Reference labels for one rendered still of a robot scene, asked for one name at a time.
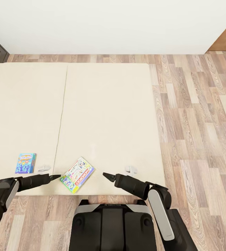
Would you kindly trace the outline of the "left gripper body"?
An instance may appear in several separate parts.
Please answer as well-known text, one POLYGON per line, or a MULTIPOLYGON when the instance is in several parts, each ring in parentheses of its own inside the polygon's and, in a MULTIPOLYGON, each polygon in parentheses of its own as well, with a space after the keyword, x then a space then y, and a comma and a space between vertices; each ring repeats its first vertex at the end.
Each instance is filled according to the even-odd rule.
POLYGON ((31 186, 29 187, 29 189, 35 188, 35 187, 39 187, 42 184, 48 184, 49 183, 49 174, 44 174, 44 175, 33 175, 33 176, 29 176, 31 179, 31 186))

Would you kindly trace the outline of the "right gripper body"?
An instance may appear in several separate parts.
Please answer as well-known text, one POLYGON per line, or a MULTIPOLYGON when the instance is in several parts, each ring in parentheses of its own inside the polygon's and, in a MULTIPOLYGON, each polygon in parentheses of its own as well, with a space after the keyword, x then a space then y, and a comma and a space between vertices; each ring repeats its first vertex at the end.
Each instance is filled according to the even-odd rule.
POLYGON ((129 175, 126 176, 122 174, 117 174, 114 186, 117 188, 122 188, 123 190, 135 196, 134 189, 138 181, 138 179, 135 179, 134 177, 131 177, 129 175))

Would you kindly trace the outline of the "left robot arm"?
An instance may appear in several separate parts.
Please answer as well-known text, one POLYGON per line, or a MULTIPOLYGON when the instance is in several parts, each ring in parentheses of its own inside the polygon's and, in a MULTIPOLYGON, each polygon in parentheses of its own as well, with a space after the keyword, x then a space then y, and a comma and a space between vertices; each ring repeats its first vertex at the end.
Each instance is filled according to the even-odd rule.
POLYGON ((51 167, 49 165, 37 166, 33 176, 10 177, 0 180, 0 221, 3 213, 7 212, 17 192, 39 187, 42 184, 48 184, 50 181, 61 177, 61 175, 43 175, 43 171, 50 169, 51 167))

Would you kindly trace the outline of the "board game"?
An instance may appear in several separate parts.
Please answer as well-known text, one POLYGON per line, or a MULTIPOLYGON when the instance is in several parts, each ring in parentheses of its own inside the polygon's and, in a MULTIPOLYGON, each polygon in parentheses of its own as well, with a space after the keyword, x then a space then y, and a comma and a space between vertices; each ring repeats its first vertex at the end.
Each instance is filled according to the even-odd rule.
POLYGON ((35 157, 36 153, 20 153, 15 173, 32 173, 35 157))
POLYGON ((94 170, 95 168, 81 156, 60 181, 75 194, 94 170))

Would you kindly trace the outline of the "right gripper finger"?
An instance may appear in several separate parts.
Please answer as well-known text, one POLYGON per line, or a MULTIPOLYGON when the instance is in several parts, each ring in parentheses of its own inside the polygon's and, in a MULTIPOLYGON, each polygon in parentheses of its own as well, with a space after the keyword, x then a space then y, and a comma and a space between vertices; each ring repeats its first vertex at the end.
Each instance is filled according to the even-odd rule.
POLYGON ((103 172, 103 176, 105 176, 109 181, 114 182, 116 181, 117 174, 113 175, 113 174, 103 172))

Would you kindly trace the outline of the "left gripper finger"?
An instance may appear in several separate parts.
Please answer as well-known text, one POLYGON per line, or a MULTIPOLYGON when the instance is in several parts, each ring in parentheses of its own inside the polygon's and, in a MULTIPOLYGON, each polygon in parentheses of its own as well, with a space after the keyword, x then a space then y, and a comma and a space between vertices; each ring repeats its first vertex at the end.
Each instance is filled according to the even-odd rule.
POLYGON ((53 180, 55 180, 55 179, 57 179, 59 177, 61 177, 61 175, 51 175, 51 176, 49 176, 49 183, 50 183, 50 181, 53 181, 53 180))

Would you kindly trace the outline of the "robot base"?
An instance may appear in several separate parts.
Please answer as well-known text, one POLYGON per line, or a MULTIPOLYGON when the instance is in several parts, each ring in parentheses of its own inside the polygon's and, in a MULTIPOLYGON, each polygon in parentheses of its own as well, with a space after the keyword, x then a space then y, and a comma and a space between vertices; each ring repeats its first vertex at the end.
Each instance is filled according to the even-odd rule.
POLYGON ((157 251, 151 210, 133 204, 88 204, 76 208, 69 251, 157 251))

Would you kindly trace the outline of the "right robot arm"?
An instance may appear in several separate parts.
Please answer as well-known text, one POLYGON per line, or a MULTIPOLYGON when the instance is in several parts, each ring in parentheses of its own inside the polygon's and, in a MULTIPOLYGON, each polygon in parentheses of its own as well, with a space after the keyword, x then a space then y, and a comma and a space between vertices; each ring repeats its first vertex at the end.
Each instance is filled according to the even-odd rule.
POLYGON ((136 167, 127 166, 125 171, 124 175, 103 172, 103 176, 111 182, 115 181, 114 186, 117 188, 142 200, 148 198, 165 251, 198 251, 178 210, 170 209, 172 198, 168 188, 135 179, 134 174, 138 173, 136 167))

